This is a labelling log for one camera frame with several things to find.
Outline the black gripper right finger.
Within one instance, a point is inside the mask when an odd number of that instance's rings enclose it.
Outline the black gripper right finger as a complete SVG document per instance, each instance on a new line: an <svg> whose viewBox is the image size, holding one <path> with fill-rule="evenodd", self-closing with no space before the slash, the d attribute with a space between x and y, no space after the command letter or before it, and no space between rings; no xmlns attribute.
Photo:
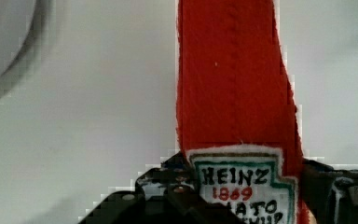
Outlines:
<svg viewBox="0 0 358 224"><path fill-rule="evenodd" d="M303 160L301 197L317 224L358 224L358 170Z"/></svg>

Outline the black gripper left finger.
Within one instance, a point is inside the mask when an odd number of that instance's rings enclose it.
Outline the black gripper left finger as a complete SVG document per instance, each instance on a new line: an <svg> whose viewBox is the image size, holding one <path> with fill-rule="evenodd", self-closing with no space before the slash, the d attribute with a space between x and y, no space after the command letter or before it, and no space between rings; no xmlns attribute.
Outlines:
<svg viewBox="0 0 358 224"><path fill-rule="evenodd" d="M228 207L199 195L182 153L139 176L133 190L117 191L78 224L241 224Z"/></svg>

